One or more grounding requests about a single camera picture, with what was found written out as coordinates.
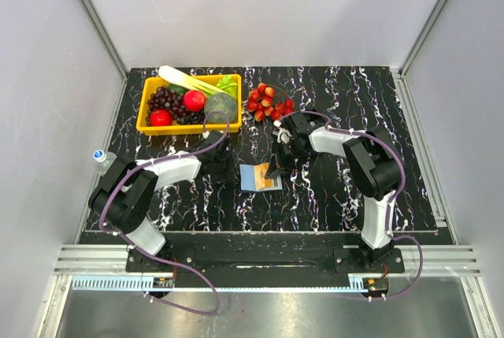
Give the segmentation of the black card holder wallet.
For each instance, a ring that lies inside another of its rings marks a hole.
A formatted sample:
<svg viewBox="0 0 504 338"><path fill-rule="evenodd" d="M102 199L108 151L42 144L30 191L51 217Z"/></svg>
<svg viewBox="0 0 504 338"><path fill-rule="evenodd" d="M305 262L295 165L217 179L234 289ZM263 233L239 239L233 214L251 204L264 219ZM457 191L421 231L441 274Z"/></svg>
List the black card holder wallet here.
<svg viewBox="0 0 504 338"><path fill-rule="evenodd" d="M262 191L257 191L255 188L254 184L254 170L253 167L255 165L244 165L240 164L239 165L239 175L240 175L240 187L242 191L249 191L249 192L262 192ZM273 188L273 189L267 189L264 191L279 191L283 189L282 185L282 178L280 178L280 186L278 188Z"/></svg>

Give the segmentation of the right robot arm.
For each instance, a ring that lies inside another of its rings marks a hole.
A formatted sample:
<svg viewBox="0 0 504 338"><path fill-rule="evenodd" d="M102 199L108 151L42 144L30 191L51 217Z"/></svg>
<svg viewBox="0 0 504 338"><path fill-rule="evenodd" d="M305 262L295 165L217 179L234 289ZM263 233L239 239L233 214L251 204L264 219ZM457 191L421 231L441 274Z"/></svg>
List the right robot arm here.
<svg viewBox="0 0 504 338"><path fill-rule="evenodd" d="M297 161L315 154L345 158L357 189L364 196L364 222L359 247L350 262L377 271L392 256L394 237L391 215L406 182L405 170L387 132L331 128L322 122L275 123L272 157L265 179L294 170Z"/></svg>

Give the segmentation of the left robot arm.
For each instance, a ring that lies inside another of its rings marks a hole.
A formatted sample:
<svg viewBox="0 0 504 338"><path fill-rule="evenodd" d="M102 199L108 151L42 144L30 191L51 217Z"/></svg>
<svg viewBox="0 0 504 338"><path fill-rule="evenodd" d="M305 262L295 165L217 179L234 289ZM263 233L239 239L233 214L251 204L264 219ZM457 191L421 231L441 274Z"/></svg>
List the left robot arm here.
<svg viewBox="0 0 504 338"><path fill-rule="evenodd" d="M235 176L232 141L223 132L211 131L190 151L134 161L118 156L101 175L88 199L106 232L126 237L144 252L143 261L154 271L167 268L171 253L166 238L147 217L155 191L181 181L211 176L226 182Z"/></svg>

